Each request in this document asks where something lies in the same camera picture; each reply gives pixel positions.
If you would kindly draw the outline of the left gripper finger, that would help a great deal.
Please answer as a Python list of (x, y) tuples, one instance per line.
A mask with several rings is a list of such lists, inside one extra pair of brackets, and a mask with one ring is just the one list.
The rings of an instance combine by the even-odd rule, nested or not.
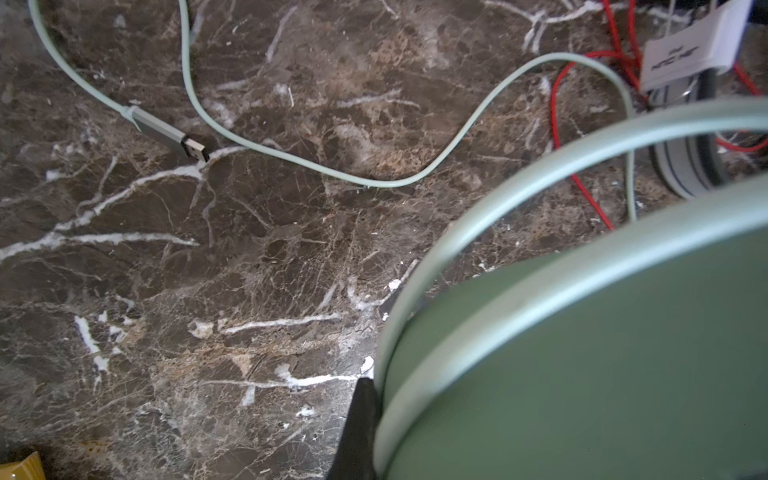
[(373, 449), (379, 418), (374, 382), (368, 377), (359, 378), (337, 452), (326, 475), (328, 480), (376, 479)]

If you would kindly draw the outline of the mint green headphones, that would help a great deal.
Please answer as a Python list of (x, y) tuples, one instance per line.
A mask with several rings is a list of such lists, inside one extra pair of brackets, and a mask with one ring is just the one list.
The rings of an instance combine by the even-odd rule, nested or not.
[(418, 303), (484, 230), (566, 176), (663, 140), (765, 131), (767, 102), (673, 107), (514, 175), (434, 245), (381, 337), (381, 479), (763, 479), (767, 178)]

